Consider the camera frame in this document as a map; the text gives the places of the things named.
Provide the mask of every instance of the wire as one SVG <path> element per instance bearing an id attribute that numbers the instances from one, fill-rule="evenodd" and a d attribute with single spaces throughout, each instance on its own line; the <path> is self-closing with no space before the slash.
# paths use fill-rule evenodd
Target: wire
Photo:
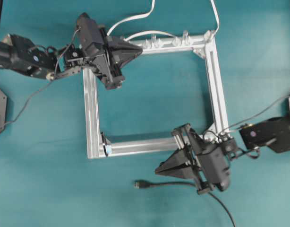
<path id="1" fill-rule="evenodd" d="M 225 211 L 227 212 L 227 214 L 228 214 L 228 216 L 229 216 L 229 218 L 230 218 L 230 220 L 231 220 L 231 222 L 232 222 L 232 225 L 234 226 L 234 227 L 236 227 L 236 224 L 235 224 L 235 221 L 234 221 L 234 219 L 233 219 L 233 216 L 231 215 L 231 213 L 230 213 L 230 211 L 228 210 L 228 208 L 225 206 L 225 204 L 218 198 L 218 197 L 216 197 L 216 195 L 214 195 L 213 193 L 211 193 L 211 192 L 208 192 L 208 194 L 210 195 L 210 196 L 212 196 L 216 201 L 218 201 L 219 202 L 219 204 L 225 209 Z"/>
<path id="2" fill-rule="evenodd" d="M 241 157 L 243 155 L 247 155 L 248 157 L 250 157 L 252 159 L 257 159 L 260 156 L 260 149 L 259 149 L 259 147 L 254 148 L 254 149 L 251 149 L 251 150 L 246 150 L 246 151 L 244 151 L 242 148 L 239 148 L 239 149 L 240 149 L 240 151 L 242 153 L 240 155 L 237 155 L 236 158 L 239 158 L 239 157 Z M 254 155 L 251 155 L 250 153 L 253 152 L 253 151 L 256 151 L 257 155 L 255 155 L 255 156 Z"/>
<path id="3" fill-rule="evenodd" d="M 37 49 L 37 48 L 42 48 L 42 49 L 44 49 L 45 54 L 48 55 L 47 48 L 45 48 L 45 47 L 42 46 L 42 45 L 35 45 L 35 46 L 32 46 L 32 47 L 28 48 L 27 51 L 30 52 L 30 51 L 33 51 L 33 50 L 35 50 L 35 49 Z"/>
<path id="4" fill-rule="evenodd" d="M 49 49 L 53 50 L 54 52 L 57 51 L 57 49 L 56 49 L 55 47 L 53 47 L 53 46 L 48 46 L 48 47 L 46 47 L 46 51 L 47 51 L 47 53 L 49 52 Z"/>
<path id="5" fill-rule="evenodd" d="M 152 0 L 152 3 L 151 3 L 151 9 L 149 12 L 147 13 L 144 13 L 144 14 L 138 14 L 138 15 L 134 15 L 134 16 L 131 16 L 131 17 L 127 17 L 123 20 L 120 20 L 119 22 L 117 22 L 116 24 L 114 24 L 107 32 L 107 35 L 110 35 L 112 33 L 112 31 L 120 24 L 126 22 L 126 21 L 130 21 L 130 20 L 136 20 L 136 19 L 142 19 L 142 18 L 146 18 L 148 17 L 152 11 L 154 10 L 154 5 L 155 5 L 155 0 Z"/>
<path id="6" fill-rule="evenodd" d="M 253 115 L 252 117 L 246 118 L 246 119 L 244 119 L 244 120 L 242 120 L 242 121 L 239 121 L 239 122 L 237 122 L 237 123 L 235 123 L 235 124 L 232 124 L 232 125 L 228 126 L 227 128 L 223 129 L 220 133 L 226 131 L 226 130 L 229 129 L 229 128 L 232 128 L 232 127 L 234 127 L 234 126 L 237 126 L 237 125 L 239 125 L 239 124 L 242 124 L 242 123 L 244 123 L 244 122 L 250 121 L 250 120 L 252 120 L 252 119 L 258 117 L 259 115 L 263 114 L 264 112 L 266 112 L 267 110 L 269 110 L 271 107 L 273 107 L 275 104 L 277 104 L 278 102 L 280 102 L 281 100 L 284 100 L 284 99 L 286 99 L 286 98 L 290 98 L 290 96 L 283 96 L 283 97 L 280 97 L 280 98 L 276 99 L 274 102 L 272 102 L 269 106 L 267 106 L 267 107 L 266 107 L 264 110 L 262 110 L 261 112 L 259 112 L 259 113 L 255 114 L 255 115 Z M 242 128 L 242 126 L 236 128 L 235 131 L 237 131 L 237 130 L 239 130 L 239 129 L 241 129 L 241 128 Z"/>
<path id="7" fill-rule="evenodd" d="M 80 28 L 77 29 L 74 34 L 73 34 L 73 37 L 71 39 L 71 42 L 69 45 L 67 45 L 67 47 L 65 48 L 65 50 L 62 52 L 62 54 L 60 54 L 58 60 L 57 60 L 57 63 L 56 63 L 56 66 L 55 66 L 55 71 L 54 71 L 54 77 L 56 78 L 56 73 L 57 73 L 57 68 L 58 68 L 58 65 L 59 65 L 59 61 L 60 59 L 62 58 L 62 56 L 65 54 L 66 51 L 68 51 L 68 49 L 70 48 L 70 46 L 73 44 L 74 40 L 75 40 L 75 37 L 76 37 L 76 34 L 77 32 L 80 31 Z"/>
<path id="8" fill-rule="evenodd" d="M 133 38 L 136 38 L 136 37 L 139 37 L 139 36 L 143 36 L 143 35 L 151 35 L 151 34 L 160 34 L 160 35 L 167 35 L 167 36 L 170 36 L 170 37 L 176 37 L 175 35 L 173 34 L 170 34 L 168 32 L 162 32 L 162 31 L 155 31 L 155 30 L 150 30 L 150 31 L 143 31 L 143 32 L 138 32 L 138 33 L 135 33 L 129 37 L 127 37 L 126 39 L 124 39 L 125 41 L 129 41 Z"/>
<path id="9" fill-rule="evenodd" d="M 164 183 L 152 183 L 149 181 L 144 181 L 144 180 L 138 180 L 135 181 L 134 186 L 138 189 L 145 189 L 145 188 L 154 188 L 154 187 L 160 187 L 160 186 L 169 186 L 169 185 L 186 185 L 186 186 L 191 186 L 191 187 L 195 187 L 195 184 L 193 183 L 189 183 L 189 182 L 164 182 Z M 213 193 L 208 192 L 208 194 L 213 197 L 216 201 L 219 202 L 219 204 L 225 209 L 225 211 L 227 212 L 232 224 L 234 227 L 236 227 L 235 221 L 233 219 L 233 216 L 231 215 L 230 211 L 228 210 L 228 208 L 226 207 L 226 205 Z"/>
<path id="10" fill-rule="evenodd" d="M 54 75 L 56 75 L 56 71 L 57 71 L 57 66 L 58 66 L 58 63 L 60 61 L 60 59 L 62 58 L 62 56 L 64 55 L 64 53 L 69 49 L 69 47 L 72 45 L 72 43 L 74 42 L 74 39 L 75 39 L 75 36 L 77 34 L 77 32 L 79 31 L 80 29 L 76 30 L 73 34 L 73 37 L 72 37 L 72 40 L 71 40 L 71 43 L 65 48 L 65 50 L 62 52 L 62 54 L 59 56 L 58 60 L 57 60 L 57 63 L 56 63 L 56 67 L 55 67 L 55 73 Z M 11 120 L 11 121 L 8 121 L 8 122 L 5 122 L 2 126 L 0 126 L 0 130 L 2 129 L 2 127 L 8 125 L 8 124 L 11 124 L 11 123 L 14 123 L 18 120 L 18 118 L 21 116 L 21 114 L 23 113 L 23 111 L 26 109 L 28 103 L 30 102 L 31 98 L 34 97 L 35 95 L 37 95 L 38 93 L 42 92 L 43 90 L 45 90 L 46 88 L 48 88 L 52 83 L 53 83 L 54 80 L 51 80 L 48 84 L 46 84 L 44 87 L 40 88 L 39 90 L 33 92 L 26 100 L 24 106 L 21 108 L 21 110 L 19 111 L 18 115 L 15 117 L 14 120 Z"/>
<path id="11" fill-rule="evenodd" d="M 204 133 L 203 133 L 203 140 L 205 140 L 205 135 L 208 133 L 208 132 L 210 132 L 210 133 L 212 133 L 218 140 L 220 139 L 220 137 L 218 136 L 218 135 L 216 135 L 216 133 L 214 132 L 214 131 L 211 131 L 211 130 L 206 130 L 206 131 L 204 131 Z"/>
<path id="12" fill-rule="evenodd" d="M 212 9 L 213 9 L 215 20 L 216 20 L 216 24 L 217 24 L 216 30 L 214 31 L 214 34 L 213 34 L 213 35 L 216 35 L 216 33 L 220 29 L 220 18 L 219 18 L 219 14 L 217 13 L 217 8 L 216 8 L 214 0 L 210 0 L 210 2 L 211 2 L 211 5 L 212 5 Z"/>
<path id="13" fill-rule="evenodd" d="M 5 122 L 2 126 L 0 126 L 0 130 L 2 129 L 2 127 L 8 125 L 8 124 L 11 124 L 11 123 L 14 123 L 18 120 L 18 118 L 21 116 L 21 114 L 23 113 L 23 111 L 26 109 L 28 103 L 30 102 L 31 98 L 34 97 L 35 95 L 37 95 L 38 93 L 42 92 L 43 90 L 45 90 L 46 88 L 48 88 L 51 84 L 52 84 L 53 80 L 50 81 L 48 84 L 46 84 L 44 87 L 40 88 L 39 90 L 33 92 L 26 100 L 24 106 L 21 108 L 21 110 L 19 111 L 19 113 L 17 114 L 17 116 L 15 117 L 14 120 L 11 120 L 11 121 L 8 121 L 8 122 Z"/>

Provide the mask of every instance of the square aluminum frame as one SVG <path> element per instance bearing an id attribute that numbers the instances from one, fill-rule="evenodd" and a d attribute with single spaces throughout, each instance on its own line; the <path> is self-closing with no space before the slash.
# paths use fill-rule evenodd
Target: square aluminum frame
<path id="1" fill-rule="evenodd" d="M 204 59 L 214 120 L 214 123 L 209 129 L 215 133 L 220 133 L 228 127 L 228 117 L 215 38 L 211 31 L 207 31 L 204 35 L 188 35 L 188 32 L 184 31 L 183 36 L 180 38 L 156 39 L 156 36 L 153 35 L 150 40 L 131 41 L 131 43 L 142 46 L 142 54 L 193 51 L 200 58 Z M 105 140 L 100 132 L 97 81 L 96 76 L 91 70 L 83 70 L 83 82 L 87 157 L 89 159 L 106 157 L 105 154 L 113 157 L 169 151 L 178 148 L 173 137 L 119 143 L 110 143 L 107 139 Z M 214 139 L 214 136 L 209 133 L 206 137 L 208 140 Z"/>

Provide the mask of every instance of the teal table surface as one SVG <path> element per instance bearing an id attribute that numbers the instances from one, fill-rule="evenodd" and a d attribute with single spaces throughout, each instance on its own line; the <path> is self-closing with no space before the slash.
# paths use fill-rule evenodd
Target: teal table surface
<path id="1" fill-rule="evenodd" d="M 234 123 L 290 94 L 290 0 L 216 4 L 217 50 Z M 150 6 L 150 0 L 6 0 L 0 40 L 12 33 L 61 48 L 83 12 L 109 28 Z M 215 26 L 209 0 L 158 0 L 151 16 L 122 24 L 113 35 L 144 30 L 196 35 Z M 204 61 L 193 53 L 141 56 L 122 72 L 122 89 L 106 91 L 98 83 L 101 129 L 112 141 L 170 136 L 187 122 L 201 133 L 212 123 Z M 0 88 L 9 97 L 7 120 L 45 83 L 0 70 Z M 286 100 L 251 123 L 287 109 Z M 154 175 L 171 152 L 88 160 L 82 75 L 56 81 L 0 135 L 0 227 L 231 226 L 216 201 L 192 188 L 133 188 L 135 179 L 173 180 Z M 290 152 L 264 148 L 258 160 L 234 161 L 231 186 L 215 194 L 239 227 L 290 226 Z"/>

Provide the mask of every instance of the white cable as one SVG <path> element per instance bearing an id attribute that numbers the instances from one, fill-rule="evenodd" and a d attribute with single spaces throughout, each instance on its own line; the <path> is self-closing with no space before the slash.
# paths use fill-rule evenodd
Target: white cable
<path id="1" fill-rule="evenodd" d="M 152 0 L 151 9 L 150 9 L 150 11 L 148 13 L 134 15 L 134 16 L 131 16 L 131 17 L 127 17 L 127 18 L 125 18 L 123 20 L 120 20 L 119 22 L 114 24 L 108 30 L 107 35 L 110 35 L 112 33 L 112 31 L 116 28 L 116 26 L 118 26 L 119 24 L 122 24 L 123 22 L 130 21 L 130 20 L 136 20 L 136 19 L 142 19 L 142 18 L 148 17 L 152 13 L 152 11 L 154 10 L 154 4 L 155 4 L 155 0 Z"/>
<path id="2" fill-rule="evenodd" d="M 167 36 L 170 36 L 170 37 L 176 37 L 175 35 L 173 34 L 170 34 L 168 32 L 162 32 L 162 31 L 154 31 L 154 30 L 151 30 L 151 31 L 143 31 L 143 32 L 138 32 L 138 33 L 135 33 L 129 37 L 127 37 L 125 39 L 125 41 L 129 41 L 133 38 L 136 38 L 136 37 L 139 37 L 139 36 L 143 36 L 143 35 L 151 35 L 151 34 L 159 34 L 159 35 L 167 35 Z"/>
<path id="3" fill-rule="evenodd" d="M 212 39 L 216 35 L 216 33 L 219 31 L 219 29 L 220 29 L 220 18 L 219 18 L 219 15 L 217 13 L 217 9 L 216 9 L 214 0 L 210 0 L 210 2 L 211 2 L 211 5 L 212 5 L 212 9 L 213 9 L 215 20 L 216 20 L 216 24 L 217 24 L 216 30 L 213 31 L 212 34 L 211 34 L 210 38 Z"/>

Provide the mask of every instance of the black cable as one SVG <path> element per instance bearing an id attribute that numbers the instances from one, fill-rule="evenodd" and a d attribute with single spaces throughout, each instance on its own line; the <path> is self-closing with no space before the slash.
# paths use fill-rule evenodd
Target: black cable
<path id="1" fill-rule="evenodd" d="M 42 46 L 42 45 L 35 45 L 35 46 L 32 46 L 32 47 L 28 48 L 27 51 L 30 52 L 30 51 L 36 50 L 37 48 L 42 48 L 42 49 L 44 49 L 44 52 L 45 52 L 46 55 L 49 54 L 48 51 L 47 51 L 47 48 L 45 48 L 45 47 Z"/>
<path id="2" fill-rule="evenodd" d="M 242 148 L 239 148 L 239 149 L 242 152 L 242 154 L 238 155 L 236 158 L 239 158 L 243 155 L 247 155 L 248 157 L 250 157 L 252 159 L 257 159 L 260 157 L 260 149 L 259 148 L 246 150 L 246 151 L 244 151 Z M 251 152 L 254 152 L 254 151 L 256 151 L 256 153 L 257 153 L 257 155 L 255 155 L 255 156 L 250 154 Z"/>
<path id="3" fill-rule="evenodd" d="M 261 112 L 259 112 L 259 113 L 255 114 L 255 115 L 253 115 L 252 117 L 249 117 L 249 118 L 247 118 L 247 119 L 244 119 L 244 120 L 242 120 L 242 121 L 239 121 L 239 122 L 237 122 L 237 123 L 235 123 L 235 124 L 232 124 L 232 125 L 228 126 L 227 128 L 223 129 L 220 133 L 226 131 L 226 130 L 229 129 L 229 128 L 232 128 L 232 127 L 234 127 L 234 126 L 237 126 L 237 125 L 239 125 L 239 124 L 242 124 L 242 123 L 244 123 L 244 122 L 250 121 L 250 120 L 252 120 L 252 119 L 258 117 L 259 115 L 263 114 L 264 112 L 266 112 L 267 110 L 269 110 L 271 107 L 273 107 L 275 104 L 277 104 L 278 102 L 280 102 L 281 100 L 286 99 L 286 98 L 290 98 L 290 96 L 283 96 L 283 97 L 280 97 L 280 98 L 276 99 L 273 103 L 271 103 L 269 106 L 267 106 L 267 107 L 266 107 L 264 110 L 262 110 Z"/>
<path id="4" fill-rule="evenodd" d="M 74 34 L 73 34 L 73 37 L 71 39 L 71 42 L 70 44 L 65 48 L 65 50 L 60 54 L 58 60 L 57 60 L 57 63 L 56 63 L 56 66 L 55 66 L 55 71 L 54 71 L 54 77 L 57 78 L 56 74 L 57 74 L 57 68 L 58 68 L 58 65 L 59 65 L 59 61 L 60 59 L 62 58 L 62 56 L 66 53 L 66 51 L 68 51 L 68 49 L 70 48 L 70 46 L 73 44 L 74 40 L 75 40 L 75 37 L 76 37 L 76 34 L 77 32 L 80 31 L 80 28 L 77 29 Z"/>
<path id="5" fill-rule="evenodd" d="M 24 106 L 21 108 L 21 110 L 19 111 L 19 113 L 17 114 L 17 116 L 15 117 L 14 120 L 11 120 L 11 121 L 8 121 L 8 122 L 5 122 L 2 126 L 0 126 L 0 130 L 2 129 L 2 127 L 8 125 L 8 124 L 11 124 L 11 123 L 14 123 L 18 120 L 18 118 L 21 116 L 22 112 L 26 109 L 28 103 L 30 102 L 31 98 L 34 97 L 35 95 L 37 95 L 39 92 L 45 90 L 48 86 L 50 86 L 52 84 L 53 80 L 50 81 L 48 84 L 46 84 L 44 87 L 40 88 L 39 90 L 33 92 L 26 100 Z"/>
<path id="6" fill-rule="evenodd" d="M 53 50 L 54 52 L 57 51 L 57 49 L 56 49 L 55 47 L 53 47 L 53 46 L 48 46 L 48 47 L 46 47 L 46 51 L 47 51 L 47 53 L 49 52 L 49 49 Z"/>
<path id="7" fill-rule="evenodd" d="M 164 183 L 152 183 L 149 181 L 145 181 L 145 180 L 137 180 L 134 183 L 134 187 L 138 188 L 138 189 L 145 189 L 145 188 L 154 188 L 154 187 L 160 187 L 160 186 L 169 186 L 169 185 L 186 185 L 186 186 L 192 186 L 195 187 L 195 184 L 193 183 L 189 183 L 189 182 L 164 182 Z M 208 192 L 208 194 L 213 197 L 216 201 L 219 202 L 219 204 L 225 209 L 225 211 L 227 212 L 232 224 L 234 227 L 236 227 L 235 221 L 233 219 L 233 216 L 231 215 L 230 211 L 228 210 L 228 208 L 225 206 L 225 204 L 213 193 Z"/>
<path id="8" fill-rule="evenodd" d="M 231 215 L 231 213 L 230 213 L 230 211 L 228 210 L 228 208 L 225 206 L 225 204 L 218 198 L 218 197 L 216 197 L 216 195 L 214 195 L 213 193 L 211 193 L 211 192 L 208 192 L 208 194 L 210 195 L 210 196 L 212 196 L 216 201 L 218 201 L 219 203 L 220 203 L 220 205 L 225 209 L 225 211 L 227 212 L 227 214 L 228 214 L 228 216 L 229 216 L 229 218 L 230 218 L 230 220 L 231 220 L 231 222 L 232 222 L 232 225 L 234 226 L 234 227 L 236 227 L 236 224 L 235 224 L 235 221 L 234 221 L 234 219 L 233 219 L 233 216 Z"/>

